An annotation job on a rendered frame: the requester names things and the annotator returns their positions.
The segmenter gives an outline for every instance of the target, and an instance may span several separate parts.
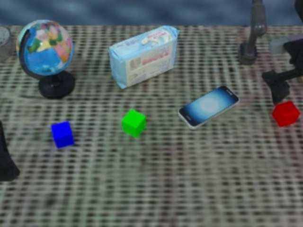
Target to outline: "package of wipes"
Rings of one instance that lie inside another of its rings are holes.
[[[174,67],[179,31],[161,26],[109,48],[112,76],[121,89]]]

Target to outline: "globe base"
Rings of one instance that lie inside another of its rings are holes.
[[[67,71],[44,77],[39,80],[40,94],[49,99],[60,99],[75,88],[75,78]]]

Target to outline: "globe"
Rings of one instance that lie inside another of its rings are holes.
[[[16,41],[17,56],[26,74],[39,79],[39,91],[47,98],[61,98],[74,88],[65,69],[72,61],[74,45],[67,30],[51,20],[26,25]]]

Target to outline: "cube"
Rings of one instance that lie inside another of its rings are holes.
[[[146,126],[146,117],[131,109],[122,119],[122,129],[133,137],[138,137]]]
[[[69,122],[53,124],[51,128],[53,139],[58,149],[74,144],[74,138]]]
[[[295,123],[300,116],[300,111],[292,101],[288,101],[277,104],[273,110],[272,115],[277,124],[280,127],[284,127]]]

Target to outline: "blue screen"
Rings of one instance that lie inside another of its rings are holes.
[[[197,126],[238,101],[239,98],[223,86],[186,105],[180,113],[191,125]]]

